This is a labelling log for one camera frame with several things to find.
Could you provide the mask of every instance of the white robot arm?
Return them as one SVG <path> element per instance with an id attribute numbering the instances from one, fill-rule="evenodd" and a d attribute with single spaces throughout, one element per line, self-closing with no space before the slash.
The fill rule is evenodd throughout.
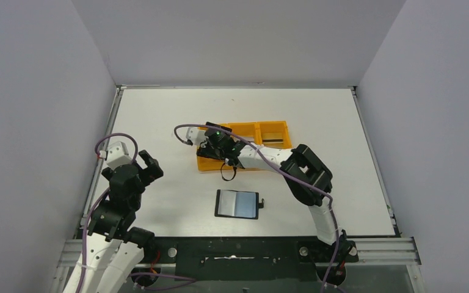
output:
<path id="1" fill-rule="evenodd" d="M 326 192 L 330 192 L 332 185 L 330 170 L 305 145 L 295 149 L 281 150 L 263 145 L 252 146 L 244 142 L 236 142 L 222 132 L 215 130 L 201 130 L 190 127 L 186 133 L 188 144 L 198 146 L 197 155 L 225 161 L 227 165 L 237 168 L 258 168 L 276 172 L 274 167 L 288 173 L 302 181 L 308 182 Z M 317 238 L 326 244 L 332 245 L 336 241 L 336 226 L 330 214 L 329 199 L 320 197 L 312 190 L 306 189 L 297 183 L 285 178 L 294 196 L 308 206 L 314 221 Z"/>

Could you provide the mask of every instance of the orange tray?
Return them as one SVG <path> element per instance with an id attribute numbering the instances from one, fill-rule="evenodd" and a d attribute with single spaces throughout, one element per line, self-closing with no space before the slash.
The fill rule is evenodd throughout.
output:
<path id="1" fill-rule="evenodd" d="M 264 145 L 271 148 L 292 148 L 286 121 L 260 121 L 248 123 L 224 123 L 220 124 L 229 127 L 237 134 L 257 145 Z M 199 171 L 219 171 L 224 162 L 197 157 L 197 167 Z M 232 170 L 232 167 L 224 166 L 224 170 Z"/>

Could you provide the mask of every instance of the white table surface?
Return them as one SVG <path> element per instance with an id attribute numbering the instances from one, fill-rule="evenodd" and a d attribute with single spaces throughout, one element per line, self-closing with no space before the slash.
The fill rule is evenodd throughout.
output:
<path id="1" fill-rule="evenodd" d="M 143 194 L 133 226 L 157 236 L 315 235 L 307 207 L 280 175 L 238 172 L 224 182 L 220 173 L 200 173 L 195 148 L 173 135 L 183 123 L 272 120 L 286 120 L 293 145 L 308 145 L 331 169 L 333 208 L 348 235 L 394 234 L 349 89 L 126 89 L 113 132 L 132 135 L 164 171 Z M 123 141 L 132 153 L 132 143 Z M 100 177 L 96 192 L 107 186 Z M 217 189 L 259 192 L 265 199 L 259 219 L 215 217 Z"/>

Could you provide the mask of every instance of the screw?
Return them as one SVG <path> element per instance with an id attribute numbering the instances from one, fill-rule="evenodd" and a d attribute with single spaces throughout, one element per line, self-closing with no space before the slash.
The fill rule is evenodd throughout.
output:
<path id="1" fill-rule="evenodd" d="M 168 256 L 171 258 L 174 258 L 177 255 L 177 249 L 175 248 L 170 248 L 168 249 Z"/>
<path id="2" fill-rule="evenodd" d="M 299 249 L 299 255 L 301 255 L 301 256 L 307 256 L 307 255 L 308 255 L 308 248 L 306 248 L 306 247 L 304 247 L 304 246 L 301 247 L 301 248 Z"/>

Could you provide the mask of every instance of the metal frame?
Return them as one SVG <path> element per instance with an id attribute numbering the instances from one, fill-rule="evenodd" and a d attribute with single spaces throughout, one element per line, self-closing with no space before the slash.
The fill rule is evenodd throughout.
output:
<path id="1" fill-rule="evenodd" d="M 246 84 L 235 84 L 232 86 L 220 86 L 220 85 L 119 85 L 117 87 L 109 119 L 107 121 L 107 127 L 105 135 L 112 133 L 114 127 L 117 112 L 123 97 L 125 89 L 326 89 L 327 87 L 315 85 L 315 84 L 265 84 L 264 82 L 252 82 Z M 340 89 L 349 88 L 352 92 L 357 113 L 364 130 L 366 141 L 368 142 L 369 151 L 375 165 L 375 170 L 384 194 L 385 202 L 388 206 L 391 221 L 396 226 L 394 219 L 393 208 L 390 203 L 389 196 L 380 172 L 380 168 L 376 159 L 376 155 L 371 145 L 366 126 L 364 124 L 360 106 L 358 105 L 358 98 L 355 91 L 355 87 L 340 87 Z M 82 215 L 81 225 L 83 225 L 84 219 L 87 217 L 87 213 L 92 205 L 92 201 L 95 196 L 96 186 L 98 178 L 100 176 L 100 170 L 103 162 L 100 160 L 96 164 L 96 168 L 93 174 L 92 182 L 89 187 L 87 195 L 87 201 L 85 203 L 84 212 Z M 352 264 L 346 264 L 347 266 L 366 266 L 366 265 L 382 265 L 382 266 L 406 266 L 409 272 L 409 277 L 412 283 L 414 293 L 424 293 L 423 279 L 421 277 L 420 268 L 421 264 L 418 250 L 416 248 L 414 238 L 399 237 L 399 238 L 356 238 L 351 239 L 357 244 L 358 255 L 360 261 Z M 76 261 L 81 252 L 81 240 L 67 240 L 64 249 L 61 253 L 60 260 L 57 266 L 56 274 L 54 276 L 53 285 L 50 293 L 60 293 L 63 291 L 64 284 L 67 280 L 69 269 L 74 267 Z M 139 264 L 138 267 L 146 267 L 146 264 Z M 158 264 L 156 267 L 174 267 L 174 264 Z"/>
<path id="2" fill-rule="evenodd" d="M 358 262 L 346 266 L 414 266 L 421 264 L 414 238 L 350 238 L 355 241 Z M 74 267 L 82 251 L 82 240 L 67 240 L 62 250 L 58 266 Z M 317 263 L 322 267 L 326 263 Z M 155 267 L 175 267 L 175 264 L 156 264 Z"/>

